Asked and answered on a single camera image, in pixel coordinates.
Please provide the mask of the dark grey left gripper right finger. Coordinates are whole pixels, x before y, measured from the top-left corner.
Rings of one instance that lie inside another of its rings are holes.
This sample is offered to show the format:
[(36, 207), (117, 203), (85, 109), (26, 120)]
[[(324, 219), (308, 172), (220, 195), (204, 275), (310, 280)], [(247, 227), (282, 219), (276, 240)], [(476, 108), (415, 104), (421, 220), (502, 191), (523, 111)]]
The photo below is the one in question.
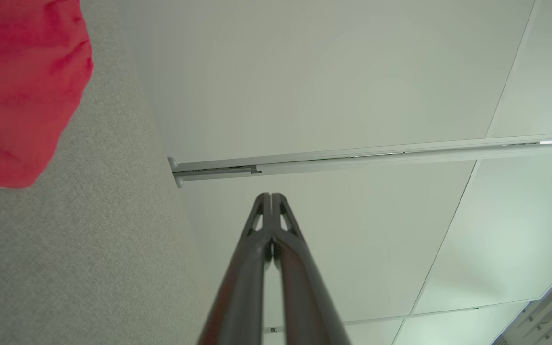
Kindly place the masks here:
[(349, 345), (345, 327), (283, 194), (273, 194), (273, 214), (287, 345)]

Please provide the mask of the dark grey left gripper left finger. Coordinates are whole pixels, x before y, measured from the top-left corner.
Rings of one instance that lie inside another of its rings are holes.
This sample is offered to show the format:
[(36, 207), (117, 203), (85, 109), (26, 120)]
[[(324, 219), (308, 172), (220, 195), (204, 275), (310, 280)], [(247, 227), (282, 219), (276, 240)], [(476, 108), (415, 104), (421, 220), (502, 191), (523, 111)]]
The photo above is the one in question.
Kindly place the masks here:
[(258, 226), (271, 216), (270, 194), (259, 194), (198, 338), (200, 345), (260, 345), (263, 334), (265, 266), (271, 236)]

